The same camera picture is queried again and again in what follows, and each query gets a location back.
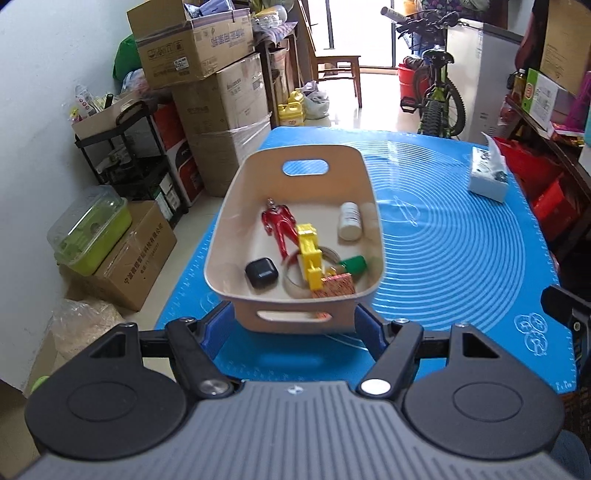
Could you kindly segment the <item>green black bicycle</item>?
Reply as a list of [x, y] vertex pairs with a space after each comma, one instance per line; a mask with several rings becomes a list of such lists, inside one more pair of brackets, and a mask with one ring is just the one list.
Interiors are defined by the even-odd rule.
[[396, 24], [399, 36], [419, 55], [411, 58], [414, 94], [401, 97], [401, 109], [419, 114], [418, 132], [422, 135], [447, 139], [459, 136], [466, 125], [466, 110], [448, 74], [455, 59], [446, 44], [447, 30], [460, 23], [459, 13], [435, 9], [405, 16], [383, 7], [381, 14]]

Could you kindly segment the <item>plastic bag of grain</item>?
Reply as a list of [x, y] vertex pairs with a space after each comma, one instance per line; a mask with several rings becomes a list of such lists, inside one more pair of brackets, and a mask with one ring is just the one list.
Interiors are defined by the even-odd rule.
[[108, 302], [63, 299], [52, 311], [50, 329], [57, 352], [69, 361], [123, 322], [121, 314]]

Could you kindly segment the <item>red bucket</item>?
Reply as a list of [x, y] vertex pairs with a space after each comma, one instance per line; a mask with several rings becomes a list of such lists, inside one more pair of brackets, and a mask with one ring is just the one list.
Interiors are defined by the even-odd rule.
[[401, 108], [405, 113], [421, 111], [424, 89], [422, 88], [422, 65], [398, 66], [401, 89]]

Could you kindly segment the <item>red floral gift box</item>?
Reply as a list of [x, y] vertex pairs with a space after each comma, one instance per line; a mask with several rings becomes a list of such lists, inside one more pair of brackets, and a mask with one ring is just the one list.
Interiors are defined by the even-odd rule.
[[356, 294], [353, 276], [349, 273], [322, 277], [320, 288], [311, 291], [313, 298], [329, 298]]

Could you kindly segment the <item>red Ultraman figure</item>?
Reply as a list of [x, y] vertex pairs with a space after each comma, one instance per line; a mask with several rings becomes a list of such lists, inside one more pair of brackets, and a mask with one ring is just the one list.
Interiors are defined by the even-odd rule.
[[267, 198], [266, 210], [260, 215], [260, 219], [266, 234], [276, 239], [281, 260], [284, 261], [288, 257], [286, 239], [298, 245], [297, 222], [294, 215], [291, 214], [287, 205], [277, 204], [273, 198]]

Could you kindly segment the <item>stacked cardboard box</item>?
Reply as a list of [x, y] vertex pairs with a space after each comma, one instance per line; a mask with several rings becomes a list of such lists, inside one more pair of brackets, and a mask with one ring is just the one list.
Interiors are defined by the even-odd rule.
[[259, 54], [173, 86], [171, 93], [205, 190], [224, 196], [239, 166], [270, 133]]

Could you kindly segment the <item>open cardboard box top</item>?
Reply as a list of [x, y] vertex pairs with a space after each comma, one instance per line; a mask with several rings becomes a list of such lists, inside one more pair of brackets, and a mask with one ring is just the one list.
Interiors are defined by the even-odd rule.
[[183, 1], [146, 1], [127, 19], [153, 89], [204, 80], [254, 50], [247, 9], [192, 18]]

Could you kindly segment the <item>yellow oil jug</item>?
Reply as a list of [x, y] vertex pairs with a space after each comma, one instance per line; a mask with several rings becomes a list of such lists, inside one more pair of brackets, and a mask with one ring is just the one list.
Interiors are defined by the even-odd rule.
[[304, 94], [294, 90], [287, 98], [287, 102], [277, 105], [280, 126], [303, 126], [305, 120]]

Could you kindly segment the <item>white refrigerator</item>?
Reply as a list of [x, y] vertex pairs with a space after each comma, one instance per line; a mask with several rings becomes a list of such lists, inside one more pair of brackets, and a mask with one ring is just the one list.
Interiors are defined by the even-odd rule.
[[465, 105], [466, 125], [459, 139], [485, 144], [498, 135], [498, 117], [507, 95], [507, 80], [522, 37], [514, 32], [463, 19], [448, 30], [447, 50], [455, 59], [449, 76]]

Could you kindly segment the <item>black earbuds case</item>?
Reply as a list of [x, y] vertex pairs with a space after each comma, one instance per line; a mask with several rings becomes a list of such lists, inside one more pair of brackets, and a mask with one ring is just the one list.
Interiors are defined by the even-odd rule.
[[253, 289], [263, 290], [276, 284], [279, 279], [279, 271], [272, 259], [263, 257], [253, 260], [245, 266], [245, 276]]

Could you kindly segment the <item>yellow plastic toy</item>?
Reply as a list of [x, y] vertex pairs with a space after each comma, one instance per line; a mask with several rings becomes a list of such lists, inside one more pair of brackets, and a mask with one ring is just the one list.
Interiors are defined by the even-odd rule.
[[322, 252], [318, 246], [317, 229], [310, 223], [297, 224], [295, 230], [298, 234], [298, 248], [301, 251], [301, 273], [308, 281], [308, 287], [312, 290], [320, 288], [324, 275], [322, 267]]

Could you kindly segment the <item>beige plastic storage basket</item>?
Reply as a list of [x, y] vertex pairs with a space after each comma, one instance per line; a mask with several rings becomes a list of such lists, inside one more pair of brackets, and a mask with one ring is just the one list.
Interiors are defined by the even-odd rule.
[[211, 237], [207, 285], [239, 324], [273, 334], [353, 331], [386, 270], [362, 153], [344, 145], [262, 150], [239, 167]]

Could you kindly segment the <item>floor cardboard box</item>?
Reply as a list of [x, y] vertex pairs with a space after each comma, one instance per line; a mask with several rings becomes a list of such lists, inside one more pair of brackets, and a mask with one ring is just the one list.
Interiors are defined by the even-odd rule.
[[129, 209], [130, 227], [92, 275], [59, 268], [70, 283], [68, 298], [85, 294], [132, 312], [141, 310], [176, 246], [176, 236], [156, 202], [132, 202]]

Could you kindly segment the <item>green plastic bottle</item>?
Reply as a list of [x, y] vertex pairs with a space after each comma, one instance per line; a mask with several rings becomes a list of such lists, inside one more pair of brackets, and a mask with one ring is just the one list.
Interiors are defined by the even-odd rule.
[[339, 267], [342, 268], [342, 272], [349, 273], [353, 277], [359, 277], [367, 271], [368, 263], [365, 257], [356, 255], [339, 261]]

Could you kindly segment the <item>black metal shelf rack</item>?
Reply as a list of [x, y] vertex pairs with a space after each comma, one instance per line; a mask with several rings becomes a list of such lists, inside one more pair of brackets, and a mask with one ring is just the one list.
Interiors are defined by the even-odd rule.
[[181, 185], [145, 101], [132, 101], [103, 132], [86, 138], [75, 134], [74, 143], [98, 184], [111, 186], [130, 201], [155, 201], [172, 227], [187, 213]]

